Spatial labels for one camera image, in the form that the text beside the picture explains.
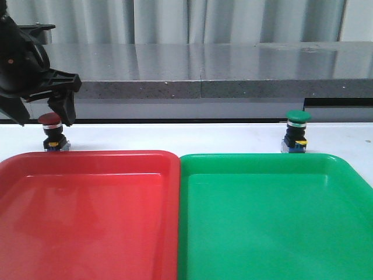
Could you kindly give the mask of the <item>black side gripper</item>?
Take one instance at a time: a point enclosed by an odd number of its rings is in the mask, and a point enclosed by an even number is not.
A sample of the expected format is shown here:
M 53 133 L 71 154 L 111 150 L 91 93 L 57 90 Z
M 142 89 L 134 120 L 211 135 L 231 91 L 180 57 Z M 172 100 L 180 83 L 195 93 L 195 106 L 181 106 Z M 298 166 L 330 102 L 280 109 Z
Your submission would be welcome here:
M 30 114 L 22 102 L 48 99 L 48 106 L 70 127 L 75 123 L 74 93 L 82 82 L 79 75 L 52 69 L 44 47 L 17 26 L 13 19 L 1 16 L 1 112 L 24 126 Z

